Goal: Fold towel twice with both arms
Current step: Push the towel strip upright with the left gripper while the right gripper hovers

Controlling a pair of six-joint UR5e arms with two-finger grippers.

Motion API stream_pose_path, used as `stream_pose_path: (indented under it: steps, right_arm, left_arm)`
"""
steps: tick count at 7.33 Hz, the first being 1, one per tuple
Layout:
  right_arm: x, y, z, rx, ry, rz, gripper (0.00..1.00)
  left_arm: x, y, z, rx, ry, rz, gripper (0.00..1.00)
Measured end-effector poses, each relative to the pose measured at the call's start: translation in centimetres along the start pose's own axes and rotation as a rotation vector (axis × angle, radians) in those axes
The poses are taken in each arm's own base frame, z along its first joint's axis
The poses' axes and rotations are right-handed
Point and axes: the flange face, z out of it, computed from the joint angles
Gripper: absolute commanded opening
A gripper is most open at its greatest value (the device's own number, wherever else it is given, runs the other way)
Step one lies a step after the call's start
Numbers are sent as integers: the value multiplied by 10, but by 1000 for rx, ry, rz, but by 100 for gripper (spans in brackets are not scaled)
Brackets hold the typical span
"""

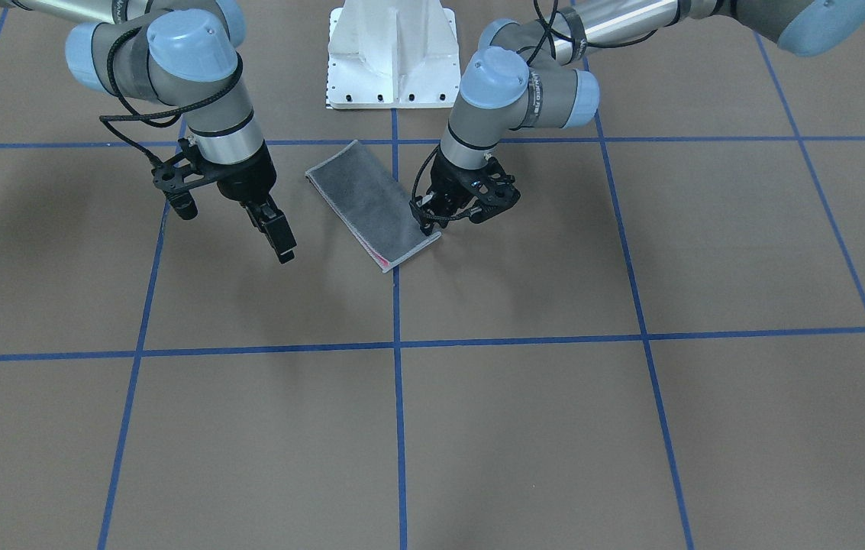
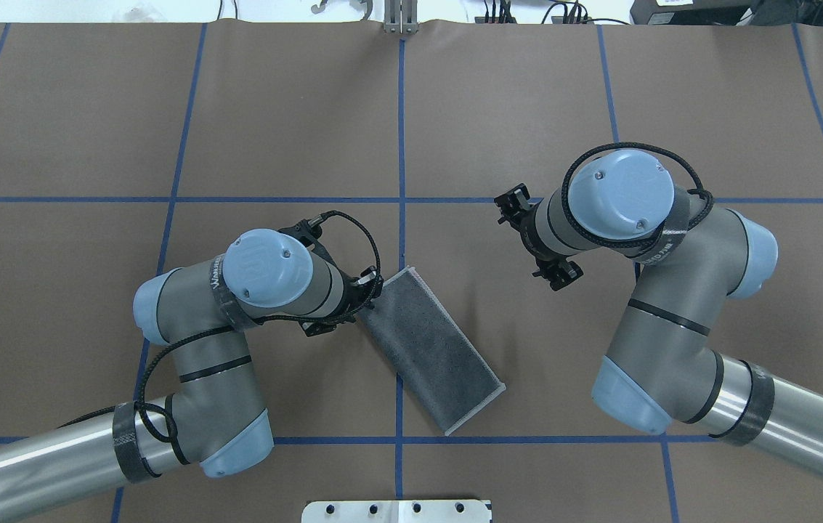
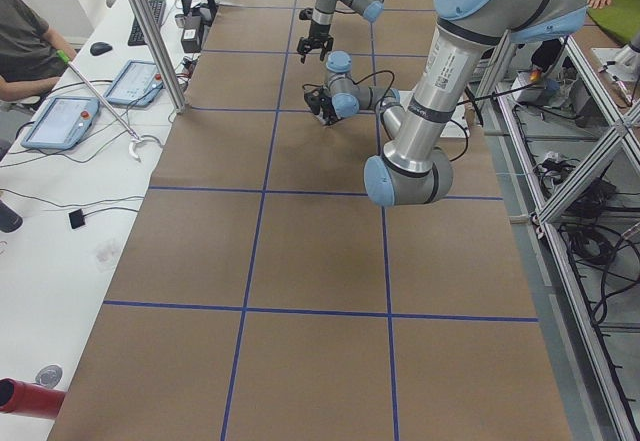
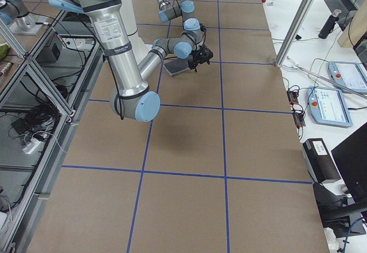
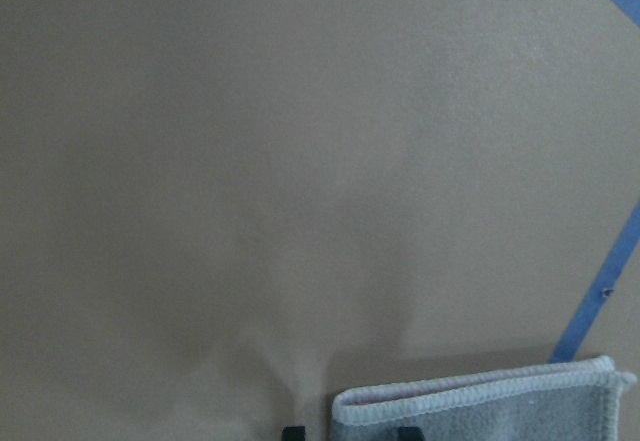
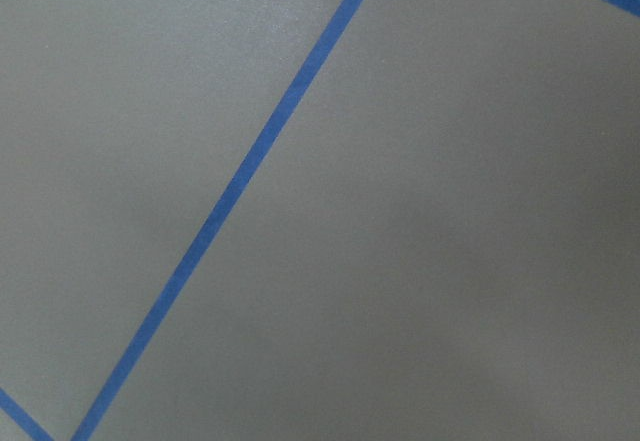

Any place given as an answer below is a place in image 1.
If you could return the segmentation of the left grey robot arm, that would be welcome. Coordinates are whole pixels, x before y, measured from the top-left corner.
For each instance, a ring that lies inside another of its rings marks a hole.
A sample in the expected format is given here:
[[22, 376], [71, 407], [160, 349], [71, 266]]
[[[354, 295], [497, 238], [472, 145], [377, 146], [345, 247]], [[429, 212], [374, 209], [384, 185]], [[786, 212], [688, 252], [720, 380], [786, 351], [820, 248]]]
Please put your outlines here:
[[713, 15], [732, 18], [798, 57], [825, 53], [865, 22], [865, 1], [579, 1], [536, 20], [495, 20], [460, 77], [447, 126], [426, 161], [430, 185], [412, 195], [422, 233], [464, 218], [485, 222], [520, 199], [495, 148], [509, 131], [579, 128], [599, 110], [600, 86], [572, 65], [631, 47], [659, 29]]

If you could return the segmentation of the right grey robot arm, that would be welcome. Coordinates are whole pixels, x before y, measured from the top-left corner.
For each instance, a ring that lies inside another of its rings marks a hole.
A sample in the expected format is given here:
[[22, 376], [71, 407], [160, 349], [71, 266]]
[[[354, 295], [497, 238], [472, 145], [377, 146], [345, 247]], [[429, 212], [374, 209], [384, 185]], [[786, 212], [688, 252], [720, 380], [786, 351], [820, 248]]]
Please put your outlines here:
[[[279, 262], [295, 257], [295, 236], [271, 190], [276, 170], [243, 80], [244, 13], [234, 1], [0, 1], [75, 22], [63, 46], [73, 77], [118, 99], [124, 112], [100, 122], [150, 161], [154, 187], [184, 220], [197, 216], [192, 189], [215, 184], [239, 203]], [[168, 160], [118, 131], [118, 122], [187, 136]]]

